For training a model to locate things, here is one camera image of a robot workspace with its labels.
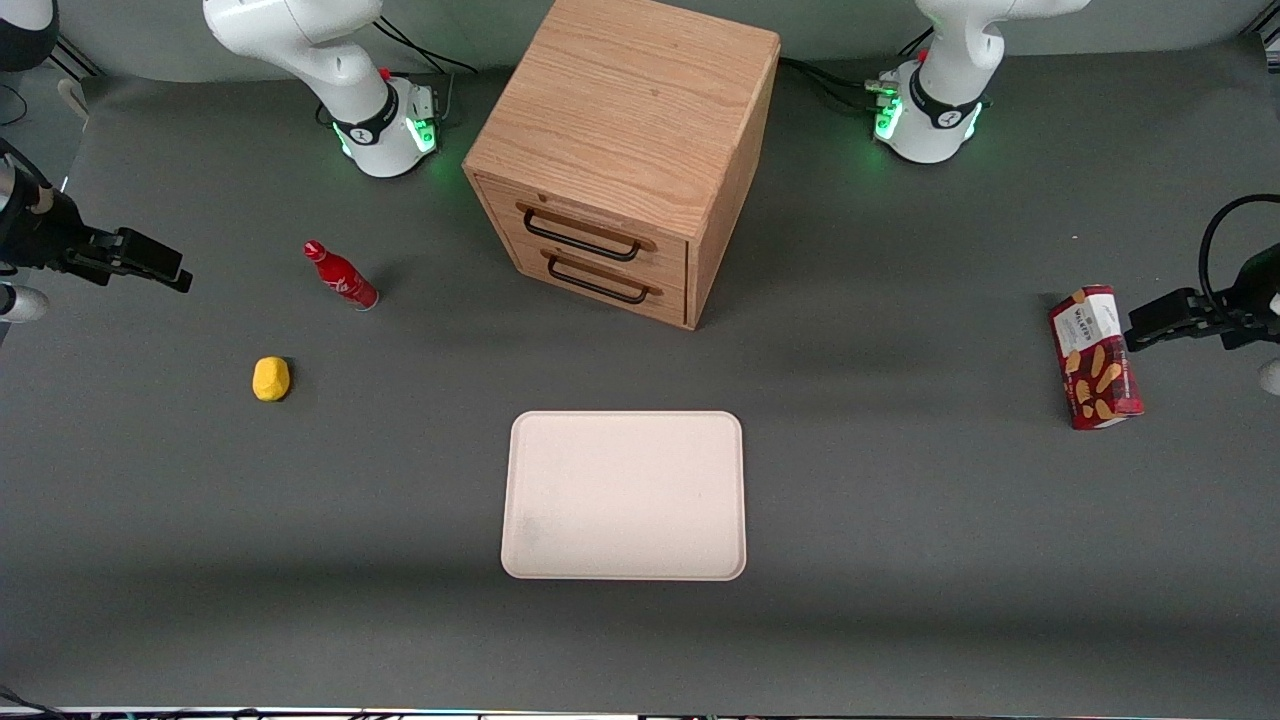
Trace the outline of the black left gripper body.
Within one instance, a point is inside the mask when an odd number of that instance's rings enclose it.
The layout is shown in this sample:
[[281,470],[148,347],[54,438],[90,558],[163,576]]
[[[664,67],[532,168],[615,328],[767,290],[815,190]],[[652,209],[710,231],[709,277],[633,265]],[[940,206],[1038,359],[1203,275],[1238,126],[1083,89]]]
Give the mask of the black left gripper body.
[[1213,293],[1222,310],[1222,348],[1233,351],[1253,343],[1279,343],[1279,245],[1249,258],[1235,282]]

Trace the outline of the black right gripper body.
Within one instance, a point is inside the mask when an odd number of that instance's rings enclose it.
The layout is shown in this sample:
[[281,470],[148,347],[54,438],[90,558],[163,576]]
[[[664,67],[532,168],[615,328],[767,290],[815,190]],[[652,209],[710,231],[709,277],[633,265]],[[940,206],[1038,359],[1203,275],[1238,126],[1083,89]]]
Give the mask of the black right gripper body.
[[110,272],[77,259],[83,252],[92,254],[96,242],[106,237],[106,231],[86,224],[76,202],[63,193],[52,196],[52,205],[45,213],[12,199],[3,209],[3,274],[13,275],[19,269],[51,270],[106,284]]

